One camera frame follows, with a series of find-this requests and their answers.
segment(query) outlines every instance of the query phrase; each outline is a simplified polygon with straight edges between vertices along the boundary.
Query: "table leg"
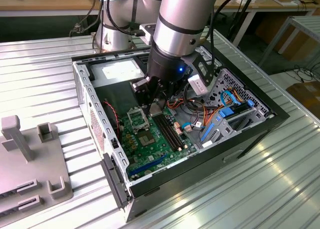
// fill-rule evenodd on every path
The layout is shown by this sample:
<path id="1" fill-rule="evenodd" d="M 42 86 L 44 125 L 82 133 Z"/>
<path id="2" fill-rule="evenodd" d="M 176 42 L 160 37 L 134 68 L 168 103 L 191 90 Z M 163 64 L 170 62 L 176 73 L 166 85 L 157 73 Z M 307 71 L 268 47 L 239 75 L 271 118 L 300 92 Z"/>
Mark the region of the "table leg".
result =
<path id="1" fill-rule="evenodd" d="M 282 37 L 282 35 L 285 33 L 285 31 L 287 30 L 287 28 L 290 25 L 290 20 L 291 18 L 288 17 L 285 22 L 283 23 L 283 25 L 281 26 L 280 30 L 276 33 L 276 35 L 274 36 L 274 38 L 272 39 L 272 41 L 270 42 L 270 44 L 267 46 L 267 48 L 264 50 L 264 53 L 262 54 L 262 58 L 258 63 L 258 66 L 261 67 L 263 65 L 263 63 L 266 61 L 266 59 L 268 58 L 269 54 L 271 53 L 271 51 L 273 50 L 273 48 L 276 46 L 276 44 L 278 43 L 278 41 L 280 40 L 280 38 Z"/>
<path id="2" fill-rule="evenodd" d="M 239 45 L 242 37 L 244 36 L 244 34 L 246 33 L 246 30 L 248 29 L 252 19 L 254 18 L 256 14 L 256 11 L 251 11 L 248 13 L 248 15 L 246 15 L 241 27 L 240 27 L 240 30 L 238 31 L 237 35 L 235 36 L 232 44 L 235 45 L 236 47 Z"/>
<path id="3" fill-rule="evenodd" d="M 306 16 L 312 16 L 312 14 L 315 12 L 315 10 L 308 11 L 305 15 Z M 284 53 L 284 51 L 287 49 L 287 47 L 290 45 L 290 43 L 295 39 L 296 35 L 298 34 L 300 30 L 294 29 L 294 31 L 291 33 L 291 35 L 288 37 L 288 39 L 285 41 L 285 43 L 282 45 L 280 50 L 278 51 L 279 54 Z"/>

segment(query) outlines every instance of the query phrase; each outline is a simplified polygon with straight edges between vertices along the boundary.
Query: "blue connector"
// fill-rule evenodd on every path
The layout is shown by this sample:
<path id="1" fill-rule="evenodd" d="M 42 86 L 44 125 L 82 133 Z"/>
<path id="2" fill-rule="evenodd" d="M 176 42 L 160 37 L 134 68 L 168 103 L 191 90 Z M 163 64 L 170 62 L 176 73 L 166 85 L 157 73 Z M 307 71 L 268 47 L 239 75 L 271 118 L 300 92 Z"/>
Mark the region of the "blue connector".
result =
<path id="1" fill-rule="evenodd" d="M 201 137 L 201 141 L 202 141 L 202 142 L 206 139 L 206 137 L 208 136 L 209 132 L 212 130 L 212 128 L 213 128 L 214 126 L 215 126 L 215 124 L 213 124 L 213 123 L 211 122 L 209 128 L 205 131 L 205 133 L 204 133 L 203 136 Z"/>
<path id="2" fill-rule="evenodd" d="M 255 103 L 252 100 L 248 100 L 249 107 L 253 108 L 255 106 Z"/>
<path id="3" fill-rule="evenodd" d="M 220 111 L 219 111 L 219 114 L 221 117 L 225 118 L 229 115 L 232 115 L 234 113 L 233 110 L 231 110 L 230 107 L 225 107 L 225 108 L 222 108 Z"/>

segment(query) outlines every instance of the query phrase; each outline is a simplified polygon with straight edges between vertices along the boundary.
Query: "chip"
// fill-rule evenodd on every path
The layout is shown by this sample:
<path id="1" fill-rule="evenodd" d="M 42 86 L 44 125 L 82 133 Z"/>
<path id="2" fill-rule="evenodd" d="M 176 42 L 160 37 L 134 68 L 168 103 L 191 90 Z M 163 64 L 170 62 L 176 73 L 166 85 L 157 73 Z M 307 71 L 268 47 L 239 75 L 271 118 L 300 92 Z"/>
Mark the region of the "chip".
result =
<path id="1" fill-rule="evenodd" d="M 144 146 L 144 147 L 156 142 L 153 135 L 148 130 L 139 132 L 137 136 L 138 136 L 139 141 L 141 142 L 142 146 Z"/>
<path id="2" fill-rule="evenodd" d="M 136 163 L 136 161 L 133 157 L 129 158 L 129 164 L 135 164 L 135 163 Z"/>

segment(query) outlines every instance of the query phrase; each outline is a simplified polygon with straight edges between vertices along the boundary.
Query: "metal sheet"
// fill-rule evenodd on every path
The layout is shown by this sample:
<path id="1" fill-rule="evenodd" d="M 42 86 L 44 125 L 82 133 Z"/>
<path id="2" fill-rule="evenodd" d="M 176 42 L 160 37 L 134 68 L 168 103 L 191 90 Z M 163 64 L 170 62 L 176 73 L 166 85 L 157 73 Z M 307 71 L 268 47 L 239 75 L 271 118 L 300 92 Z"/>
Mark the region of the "metal sheet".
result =
<path id="1" fill-rule="evenodd" d="M 319 228 L 319 120 L 219 33 L 214 39 L 216 48 L 291 117 L 248 155 L 129 224 L 98 163 L 73 74 L 65 73 L 70 57 L 92 53 L 91 37 L 0 44 L 0 116 L 18 114 L 25 129 L 44 122 L 58 126 L 74 191 L 69 201 L 7 228 Z"/>

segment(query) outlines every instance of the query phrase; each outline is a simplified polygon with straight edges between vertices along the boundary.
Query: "wooden table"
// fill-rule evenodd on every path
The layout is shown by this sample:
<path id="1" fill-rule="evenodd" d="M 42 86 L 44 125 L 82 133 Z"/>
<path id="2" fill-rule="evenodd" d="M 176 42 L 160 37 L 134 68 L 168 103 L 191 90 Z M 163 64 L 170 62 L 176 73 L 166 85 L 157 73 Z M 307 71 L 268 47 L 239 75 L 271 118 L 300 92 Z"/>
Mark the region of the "wooden table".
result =
<path id="1" fill-rule="evenodd" d="M 0 0 L 0 17 L 86 15 L 93 0 Z M 91 14 L 98 14 L 96 0 Z"/>

